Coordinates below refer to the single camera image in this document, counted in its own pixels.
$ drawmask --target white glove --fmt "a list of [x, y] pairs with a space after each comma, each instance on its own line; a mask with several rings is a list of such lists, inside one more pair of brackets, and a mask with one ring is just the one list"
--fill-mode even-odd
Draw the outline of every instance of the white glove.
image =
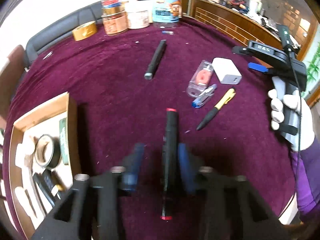
[[[268, 96], [271, 100], [271, 128], [273, 130], [279, 129], [279, 123], [284, 121], [283, 104], [280, 99], [277, 98], [277, 91], [275, 89], [268, 92]], [[295, 110], [297, 113], [300, 113], [301, 110], [301, 140], [300, 140], [300, 150], [305, 150], [313, 143], [315, 138], [315, 133], [313, 132], [312, 127], [312, 115], [311, 110], [305, 100], [301, 98], [300, 107], [300, 97], [296, 95], [284, 95], [283, 103], [289, 108]], [[299, 133], [295, 136], [291, 149], [294, 151], [298, 150], [299, 143]]]
[[4, 130], [0, 129], [0, 145], [3, 146], [3, 142], [4, 142]]

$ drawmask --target black cable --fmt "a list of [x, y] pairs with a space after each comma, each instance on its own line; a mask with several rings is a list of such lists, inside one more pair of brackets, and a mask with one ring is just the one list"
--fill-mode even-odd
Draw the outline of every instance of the black cable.
[[298, 127], [298, 133], [299, 133], [299, 137], [298, 137], [298, 156], [297, 156], [296, 183], [295, 183], [295, 192], [297, 192], [297, 183], [298, 183], [298, 177], [299, 177], [299, 163], [300, 163], [300, 158], [301, 158], [301, 155], [300, 155], [300, 143], [301, 143], [302, 99], [301, 99], [301, 89], [300, 89], [300, 85], [299, 85], [299, 82], [298, 82], [297, 74], [296, 74], [296, 71], [294, 70], [292, 64], [291, 64], [291, 68], [292, 68], [292, 71], [293, 71], [293, 74], [294, 74], [295, 81], [296, 81], [296, 83], [297, 83], [297, 87], [298, 87], [298, 91], [299, 91], [299, 97], [300, 97], [300, 113], [298, 113], [298, 115], [299, 115], [299, 127]]
[[[293, 71], [293, 75], [294, 75], [295, 82], [297, 83], [297, 88], [298, 88], [299, 97], [300, 97], [300, 113], [298, 112], [298, 115], [299, 115], [299, 127], [298, 127], [299, 136], [298, 136], [297, 168], [296, 168], [296, 176], [295, 176], [295, 184], [294, 184], [293, 197], [291, 198], [290, 203], [289, 203], [289, 205], [291, 205], [291, 203], [292, 203], [292, 201], [293, 201], [293, 199], [294, 199], [294, 195], [295, 195], [295, 193], [297, 193], [297, 183], [298, 183], [298, 178], [299, 178], [299, 163], [300, 163], [300, 158], [301, 158], [301, 154], [300, 154], [300, 143], [301, 143], [302, 99], [301, 99], [301, 89], [300, 89], [300, 85], [299, 85], [299, 81], [298, 81], [298, 78], [297, 78], [296, 71], [294, 70], [294, 68], [293, 68], [293, 66], [292, 66], [292, 62], [291, 62], [290, 56], [289, 56], [288, 58], [289, 58], [289, 62], [290, 62], [290, 65], [291, 65], [291, 68], [292, 68], [292, 71]], [[281, 214], [279, 215], [279, 217], [281, 217], [284, 212], [285, 212], [285, 210], [283, 210], [283, 211], [281, 212]]]

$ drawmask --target clear plastic package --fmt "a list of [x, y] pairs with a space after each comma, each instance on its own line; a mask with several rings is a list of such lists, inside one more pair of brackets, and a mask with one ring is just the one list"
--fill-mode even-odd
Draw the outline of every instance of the clear plastic package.
[[187, 93], [194, 98], [198, 97], [207, 88], [212, 73], [211, 63], [203, 60], [189, 82]]

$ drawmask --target white container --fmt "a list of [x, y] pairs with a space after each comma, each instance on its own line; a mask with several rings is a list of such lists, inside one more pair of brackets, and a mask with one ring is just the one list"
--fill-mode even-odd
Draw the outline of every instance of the white container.
[[262, 3], [261, 0], [249, 0], [249, 14], [256, 14], [261, 10]]
[[137, 2], [129, 2], [125, 5], [128, 15], [128, 28], [141, 29], [149, 26], [149, 11], [144, 4]]
[[216, 57], [212, 66], [221, 84], [236, 85], [242, 79], [242, 75], [231, 59]]

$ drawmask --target blue gripper pad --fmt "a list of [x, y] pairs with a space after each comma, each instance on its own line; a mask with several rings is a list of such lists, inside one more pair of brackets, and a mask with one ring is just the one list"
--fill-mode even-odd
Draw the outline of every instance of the blue gripper pad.
[[268, 69], [265, 66], [260, 65], [260, 64], [256, 64], [256, 63], [253, 63], [253, 62], [250, 62], [248, 64], [248, 68], [256, 70], [256, 71], [259, 71], [259, 72], [263, 72], [263, 73], [268, 72]]

